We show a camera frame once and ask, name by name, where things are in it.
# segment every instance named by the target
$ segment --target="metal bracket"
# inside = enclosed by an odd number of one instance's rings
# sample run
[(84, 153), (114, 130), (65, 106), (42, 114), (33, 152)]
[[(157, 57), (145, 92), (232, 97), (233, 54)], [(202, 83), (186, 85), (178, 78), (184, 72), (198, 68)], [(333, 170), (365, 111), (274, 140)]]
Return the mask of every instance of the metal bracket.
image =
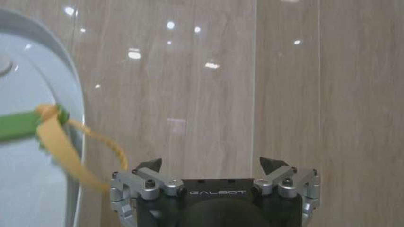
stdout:
[(297, 194), (302, 198), (302, 226), (306, 226), (313, 210), (320, 206), (320, 175), (316, 170), (301, 169), (290, 178), (277, 183), (277, 193), (284, 198)]
[(136, 198), (153, 200), (160, 196), (160, 189), (168, 196), (177, 196), (184, 188), (181, 180), (166, 180), (154, 170), (144, 167), (133, 172), (112, 174), (110, 208), (118, 213), (124, 227), (137, 227)]
[(277, 168), (266, 175), (264, 179), (253, 180), (253, 185), (260, 189), (261, 195), (270, 195), (273, 186), (286, 177), (293, 175), (293, 169), (289, 166)]

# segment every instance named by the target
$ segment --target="white ceramic surface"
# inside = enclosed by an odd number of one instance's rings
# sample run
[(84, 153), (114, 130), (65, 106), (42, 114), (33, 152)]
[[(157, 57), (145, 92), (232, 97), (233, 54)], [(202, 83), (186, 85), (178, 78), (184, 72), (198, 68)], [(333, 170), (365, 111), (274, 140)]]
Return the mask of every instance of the white ceramic surface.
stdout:
[[(0, 76), (0, 115), (57, 102), (82, 121), (81, 87), (64, 48), (42, 26), (1, 9), (0, 56), (12, 62)], [(69, 129), (66, 133), (81, 153), (82, 136)], [(78, 185), (36, 137), (0, 143), (0, 154), (0, 226), (72, 226)]]

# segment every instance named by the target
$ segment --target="white toilet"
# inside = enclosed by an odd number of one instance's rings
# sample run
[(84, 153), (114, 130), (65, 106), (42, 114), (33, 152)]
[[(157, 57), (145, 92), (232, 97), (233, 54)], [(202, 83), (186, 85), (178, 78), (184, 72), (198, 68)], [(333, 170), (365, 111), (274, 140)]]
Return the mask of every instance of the white toilet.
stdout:
[[(84, 122), (80, 80), (60, 41), (37, 22), (0, 9), (0, 115), (42, 103), (61, 104)], [(66, 133), (84, 157), (82, 134)], [(77, 226), (80, 186), (37, 138), (0, 142), (0, 155), (0, 226)]]

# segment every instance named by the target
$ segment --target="toilet flush button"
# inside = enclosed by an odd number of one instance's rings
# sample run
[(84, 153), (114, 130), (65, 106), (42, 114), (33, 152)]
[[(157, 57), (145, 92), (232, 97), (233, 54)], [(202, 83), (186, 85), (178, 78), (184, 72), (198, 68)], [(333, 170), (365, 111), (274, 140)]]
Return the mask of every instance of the toilet flush button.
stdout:
[(4, 53), (0, 53), (0, 76), (5, 75), (10, 69), (12, 60)]

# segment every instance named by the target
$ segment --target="robotic hand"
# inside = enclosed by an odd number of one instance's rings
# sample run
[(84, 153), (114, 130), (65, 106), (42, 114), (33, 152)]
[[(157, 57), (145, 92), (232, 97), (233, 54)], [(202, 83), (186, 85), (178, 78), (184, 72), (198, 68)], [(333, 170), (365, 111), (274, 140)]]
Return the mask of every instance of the robotic hand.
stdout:
[(320, 176), (260, 158), (264, 179), (180, 180), (161, 159), (114, 172), (110, 207), (124, 227), (305, 227), (320, 205)]

